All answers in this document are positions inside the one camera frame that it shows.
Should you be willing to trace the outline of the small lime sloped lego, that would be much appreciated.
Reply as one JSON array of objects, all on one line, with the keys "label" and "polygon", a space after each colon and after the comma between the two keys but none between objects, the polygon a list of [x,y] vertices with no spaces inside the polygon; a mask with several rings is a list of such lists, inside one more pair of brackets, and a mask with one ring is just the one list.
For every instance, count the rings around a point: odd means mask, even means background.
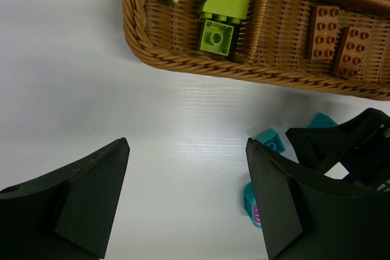
[{"label": "small lime sloped lego", "polygon": [[198,8],[200,19],[213,19],[219,23],[240,24],[247,18],[249,0],[206,0]]}]

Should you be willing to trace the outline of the brown wicker divided basket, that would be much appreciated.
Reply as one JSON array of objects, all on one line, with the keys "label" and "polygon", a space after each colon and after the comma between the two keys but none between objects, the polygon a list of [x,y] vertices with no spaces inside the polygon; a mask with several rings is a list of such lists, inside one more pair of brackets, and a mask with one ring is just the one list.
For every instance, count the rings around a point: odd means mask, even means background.
[{"label": "brown wicker divided basket", "polygon": [[[199,50],[205,0],[122,0],[124,36],[145,64],[168,71],[322,91],[373,100],[389,99],[389,0],[250,0],[226,57]],[[355,77],[337,77],[333,61],[310,60],[310,18],[317,5],[340,11],[346,27],[369,30]]]}]

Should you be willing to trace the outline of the teal long lego brick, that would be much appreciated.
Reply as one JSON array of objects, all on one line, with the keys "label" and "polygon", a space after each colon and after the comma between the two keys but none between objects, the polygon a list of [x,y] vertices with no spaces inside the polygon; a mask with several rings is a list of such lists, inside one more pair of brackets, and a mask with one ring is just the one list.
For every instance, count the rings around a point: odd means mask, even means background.
[{"label": "teal long lego brick", "polygon": [[336,127],[338,124],[326,114],[318,113],[313,120],[308,124],[308,128],[330,128]]}]

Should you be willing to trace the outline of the brown lego plate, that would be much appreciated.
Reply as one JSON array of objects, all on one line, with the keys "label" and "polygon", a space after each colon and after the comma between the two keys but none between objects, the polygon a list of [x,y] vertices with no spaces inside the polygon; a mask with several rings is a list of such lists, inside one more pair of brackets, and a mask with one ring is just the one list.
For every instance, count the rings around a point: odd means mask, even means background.
[{"label": "brown lego plate", "polygon": [[346,27],[338,45],[333,75],[340,78],[356,78],[363,63],[370,30],[363,27]]},{"label": "brown lego plate", "polygon": [[339,25],[338,6],[316,5],[312,9],[307,57],[310,60],[331,60]]}]

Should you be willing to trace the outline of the teal square lego brick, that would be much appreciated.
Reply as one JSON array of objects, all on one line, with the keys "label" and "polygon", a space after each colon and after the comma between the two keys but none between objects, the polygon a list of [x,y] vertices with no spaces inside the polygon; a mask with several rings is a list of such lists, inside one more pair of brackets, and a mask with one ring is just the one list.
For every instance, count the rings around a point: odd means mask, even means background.
[{"label": "teal square lego brick", "polygon": [[279,134],[272,128],[262,131],[258,135],[254,136],[253,139],[263,143],[264,145],[279,154],[283,153],[286,150]]}]

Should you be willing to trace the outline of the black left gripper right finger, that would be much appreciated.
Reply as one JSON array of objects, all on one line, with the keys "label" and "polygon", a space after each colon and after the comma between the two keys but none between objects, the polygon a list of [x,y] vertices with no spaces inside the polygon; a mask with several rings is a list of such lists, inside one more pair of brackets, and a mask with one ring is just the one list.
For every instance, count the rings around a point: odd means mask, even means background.
[{"label": "black left gripper right finger", "polygon": [[249,139],[269,259],[388,259],[389,194],[321,175]]}]

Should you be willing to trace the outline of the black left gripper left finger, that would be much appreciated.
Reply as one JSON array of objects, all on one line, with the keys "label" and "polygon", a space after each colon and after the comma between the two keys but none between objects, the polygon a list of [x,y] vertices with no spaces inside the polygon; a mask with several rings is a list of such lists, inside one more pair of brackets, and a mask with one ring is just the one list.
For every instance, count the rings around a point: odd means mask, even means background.
[{"label": "black left gripper left finger", "polygon": [[104,259],[129,153],[119,138],[1,190],[1,259]]}]

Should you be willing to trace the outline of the teal rounded printed lego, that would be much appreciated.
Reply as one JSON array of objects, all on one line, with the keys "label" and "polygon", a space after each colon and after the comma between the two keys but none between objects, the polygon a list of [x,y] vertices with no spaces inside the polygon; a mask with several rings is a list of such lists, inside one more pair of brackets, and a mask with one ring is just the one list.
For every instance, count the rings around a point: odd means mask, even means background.
[{"label": "teal rounded printed lego", "polygon": [[261,228],[260,215],[252,183],[246,184],[243,190],[244,209],[256,228]]}]

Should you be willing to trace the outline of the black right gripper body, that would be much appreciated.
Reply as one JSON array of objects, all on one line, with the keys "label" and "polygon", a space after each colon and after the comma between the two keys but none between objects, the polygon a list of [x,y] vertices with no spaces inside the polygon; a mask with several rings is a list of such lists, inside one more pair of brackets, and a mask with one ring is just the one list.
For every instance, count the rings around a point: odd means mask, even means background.
[{"label": "black right gripper body", "polygon": [[325,174],[337,163],[346,183],[389,192],[389,116],[368,108],[334,127],[290,128],[286,132],[298,162]]}]

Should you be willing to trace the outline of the lime hollow square lego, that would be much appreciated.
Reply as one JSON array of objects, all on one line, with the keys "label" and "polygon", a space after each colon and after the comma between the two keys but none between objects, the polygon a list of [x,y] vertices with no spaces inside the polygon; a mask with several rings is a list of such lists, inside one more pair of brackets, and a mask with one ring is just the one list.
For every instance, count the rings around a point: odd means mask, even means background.
[{"label": "lime hollow square lego", "polygon": [[234,27],[228,24],[206,20],[202,26],[199,50],[221,56],[228,56]]}]

